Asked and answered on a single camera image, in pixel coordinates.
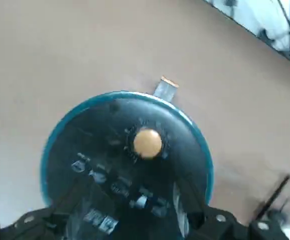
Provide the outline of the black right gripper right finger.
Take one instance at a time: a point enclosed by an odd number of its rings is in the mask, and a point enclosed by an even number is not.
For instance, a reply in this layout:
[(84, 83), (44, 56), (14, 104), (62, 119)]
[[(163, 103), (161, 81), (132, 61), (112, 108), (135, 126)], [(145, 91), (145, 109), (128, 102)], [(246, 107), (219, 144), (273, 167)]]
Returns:
[(190, 175), (178, 178), (176, 185), (188, 219), (186, 240), (288, 239), (275, 222), (254, 220), (249, 225), (242, 225), (232, 213), (208, 206)]

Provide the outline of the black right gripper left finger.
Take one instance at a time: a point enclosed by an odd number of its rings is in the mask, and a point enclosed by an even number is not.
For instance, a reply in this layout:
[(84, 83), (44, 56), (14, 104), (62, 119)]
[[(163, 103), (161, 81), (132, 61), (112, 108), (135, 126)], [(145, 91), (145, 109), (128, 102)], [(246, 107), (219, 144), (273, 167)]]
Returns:
[(0, 226), (0, 240), (69, 240), (69, 226), (75, 212), (95, 191), (102, 190), (88, 177), (78, 177), (72, 186), (50, 206), (29, 211), (9, 226)]

